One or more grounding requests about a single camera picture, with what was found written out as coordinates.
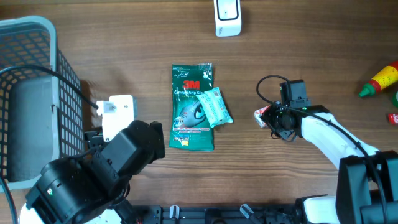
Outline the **red sriracha sauce bottle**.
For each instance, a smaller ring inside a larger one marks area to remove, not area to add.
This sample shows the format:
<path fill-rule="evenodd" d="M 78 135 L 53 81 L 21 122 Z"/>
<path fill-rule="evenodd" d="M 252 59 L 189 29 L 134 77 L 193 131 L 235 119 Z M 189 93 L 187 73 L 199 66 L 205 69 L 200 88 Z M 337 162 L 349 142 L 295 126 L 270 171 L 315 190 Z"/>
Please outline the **red sriracha sauce bottle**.
<path fill-rule="evenodd" d="M 373 96 L 380 93 L 383 89 L 397 82 L 397 61 L 384 67 L 380 72 L 363 85 L 359 97 Z"/>

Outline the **green lid jar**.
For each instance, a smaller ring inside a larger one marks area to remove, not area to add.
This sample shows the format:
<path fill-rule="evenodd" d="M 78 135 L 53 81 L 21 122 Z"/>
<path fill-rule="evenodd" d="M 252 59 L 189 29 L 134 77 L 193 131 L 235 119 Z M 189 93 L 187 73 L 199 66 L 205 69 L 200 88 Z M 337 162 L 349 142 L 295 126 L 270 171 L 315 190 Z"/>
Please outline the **green lid jar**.
<path fill-rule="evenodd" d="M 392 96 L 392 104 L 398 108 L 398 91 Z"/>

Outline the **white wet wipes pack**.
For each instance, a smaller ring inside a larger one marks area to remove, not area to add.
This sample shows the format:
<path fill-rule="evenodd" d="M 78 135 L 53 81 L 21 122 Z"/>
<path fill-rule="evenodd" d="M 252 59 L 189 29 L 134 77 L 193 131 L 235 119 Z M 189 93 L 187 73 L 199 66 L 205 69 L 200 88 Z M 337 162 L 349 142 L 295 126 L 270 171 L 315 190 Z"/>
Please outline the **white wet wipes pack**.
<path fill-rule="evenodd" d="M 211 128 L 225 123 L 233 123 L 218 87 L 197 95 Z"/>

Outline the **red candy bar wrapper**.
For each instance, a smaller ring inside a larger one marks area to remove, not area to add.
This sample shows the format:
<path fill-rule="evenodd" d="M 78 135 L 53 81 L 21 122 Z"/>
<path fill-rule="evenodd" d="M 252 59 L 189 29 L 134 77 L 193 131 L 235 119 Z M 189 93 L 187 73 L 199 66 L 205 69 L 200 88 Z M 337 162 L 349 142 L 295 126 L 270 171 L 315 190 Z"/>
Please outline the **red candy bar wrapper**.
<path fill-rule="evenodd" d="M 387 118 L 391 125 L 398 125 L 398 114 L 388 114 Z"/>

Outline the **green 3M gloves package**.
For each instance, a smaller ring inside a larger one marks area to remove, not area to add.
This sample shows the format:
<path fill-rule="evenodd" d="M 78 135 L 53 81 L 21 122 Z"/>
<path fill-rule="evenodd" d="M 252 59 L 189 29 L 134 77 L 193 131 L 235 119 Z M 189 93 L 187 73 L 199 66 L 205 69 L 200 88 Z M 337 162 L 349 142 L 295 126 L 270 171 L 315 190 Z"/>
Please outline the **green 3M gloves package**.
<path fill-rule="evenodd" d="M 172 65 L 172 124 L 169 146 L 212 151 L 213 129 L 197 96 L 213 88 L 211 63 Z"/>

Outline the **red patterned small box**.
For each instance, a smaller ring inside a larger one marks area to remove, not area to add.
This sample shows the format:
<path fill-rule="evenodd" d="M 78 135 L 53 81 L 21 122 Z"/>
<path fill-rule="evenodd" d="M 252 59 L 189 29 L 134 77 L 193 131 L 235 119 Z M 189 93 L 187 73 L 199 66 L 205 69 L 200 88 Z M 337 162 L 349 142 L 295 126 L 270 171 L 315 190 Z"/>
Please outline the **red patterned small box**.
<path fill-rule="evenodd" d="M 269 109 L 269 105 L 263 108 L 260 108 L 254 112 L 254 119 L 258 123 L 261 128 L 266 128 L 267 124 L 262 120 L 262 115 Z"/>

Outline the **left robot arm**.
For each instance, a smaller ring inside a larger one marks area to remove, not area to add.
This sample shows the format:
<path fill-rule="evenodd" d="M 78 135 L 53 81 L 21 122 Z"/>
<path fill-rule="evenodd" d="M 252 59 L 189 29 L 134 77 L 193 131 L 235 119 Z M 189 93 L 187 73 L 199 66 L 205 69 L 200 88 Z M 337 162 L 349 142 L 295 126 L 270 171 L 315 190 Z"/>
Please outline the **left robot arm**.
<path fill-rule="evenodd" d="M 45 165 L 25 207 L 43 223 L 86 223 L 121 198 L 133 176 L 164 156 L 162 124 L 135 120 L 103 148 Z"/>

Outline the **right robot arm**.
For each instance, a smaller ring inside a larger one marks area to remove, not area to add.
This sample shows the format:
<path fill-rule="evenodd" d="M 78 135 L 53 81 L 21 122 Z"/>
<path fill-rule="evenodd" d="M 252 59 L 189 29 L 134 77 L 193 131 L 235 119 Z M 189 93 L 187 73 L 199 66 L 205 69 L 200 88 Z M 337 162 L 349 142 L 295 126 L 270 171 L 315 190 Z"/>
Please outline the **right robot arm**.
<path fill-rule="evenodd" d="M 278 138 L 316 146 L 337 168 L 334 196 L 302 200 L 307 223 L 397 223 L 397 152 L 380 151 L 340 125 L 322 105 L 265 107 L 259 118 Z"/>

